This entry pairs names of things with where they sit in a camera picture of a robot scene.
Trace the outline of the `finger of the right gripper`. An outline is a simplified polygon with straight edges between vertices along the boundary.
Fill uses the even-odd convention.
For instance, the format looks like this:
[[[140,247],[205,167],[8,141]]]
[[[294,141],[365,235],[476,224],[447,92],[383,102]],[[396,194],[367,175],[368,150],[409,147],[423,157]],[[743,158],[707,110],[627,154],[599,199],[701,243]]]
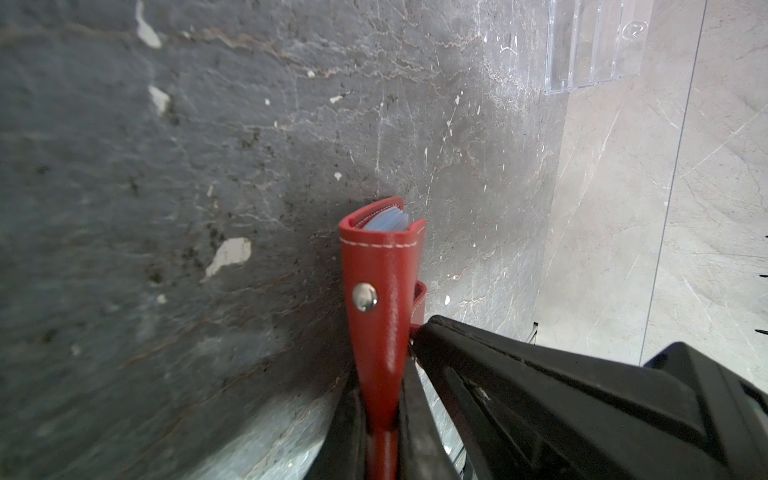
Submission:
[[[433,316],[412,350],[481,479],[763,479],[767,396],[675,342],[641,366]]]

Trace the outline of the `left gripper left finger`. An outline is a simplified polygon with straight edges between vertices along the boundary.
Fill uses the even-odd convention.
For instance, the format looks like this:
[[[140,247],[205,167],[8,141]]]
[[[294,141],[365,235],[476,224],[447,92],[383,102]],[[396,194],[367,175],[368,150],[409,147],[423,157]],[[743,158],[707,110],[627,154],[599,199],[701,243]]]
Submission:
[[[367,422],[358,376],[349,374],[322,447],[304,480],[363,480]]]

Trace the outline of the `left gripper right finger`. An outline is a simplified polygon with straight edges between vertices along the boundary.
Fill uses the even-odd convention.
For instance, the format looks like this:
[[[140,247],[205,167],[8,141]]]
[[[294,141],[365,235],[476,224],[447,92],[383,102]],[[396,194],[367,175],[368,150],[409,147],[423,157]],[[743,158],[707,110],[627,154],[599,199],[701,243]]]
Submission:
[[[413,358],[405,363],[399,398],[398,478],[459,479],[441,442]]]

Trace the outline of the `red leather card holder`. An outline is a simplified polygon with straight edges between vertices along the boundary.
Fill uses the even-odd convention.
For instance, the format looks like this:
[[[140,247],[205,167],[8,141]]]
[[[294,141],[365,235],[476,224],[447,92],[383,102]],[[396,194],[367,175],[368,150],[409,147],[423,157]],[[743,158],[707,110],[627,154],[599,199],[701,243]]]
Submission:
[[[366,410],[366,477],[394,479],[398,405],[426,222],[410,221],[399,197],[367,205],[339,224],[344,298]]]

